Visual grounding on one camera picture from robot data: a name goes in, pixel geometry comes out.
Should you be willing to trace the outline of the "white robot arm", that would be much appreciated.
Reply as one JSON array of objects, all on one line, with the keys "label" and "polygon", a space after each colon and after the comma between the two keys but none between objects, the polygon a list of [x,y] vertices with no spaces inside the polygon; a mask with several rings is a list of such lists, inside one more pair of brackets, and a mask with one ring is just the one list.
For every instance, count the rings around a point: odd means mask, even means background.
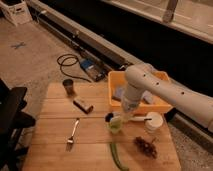
[{"label": "white robot arm", "polygon": [[126,87],[121,106],[125,113],[137,109],[142,94],[149,91],[213,133],[213,97],[163,81],[145,64],[129,66],[124,77]]}]

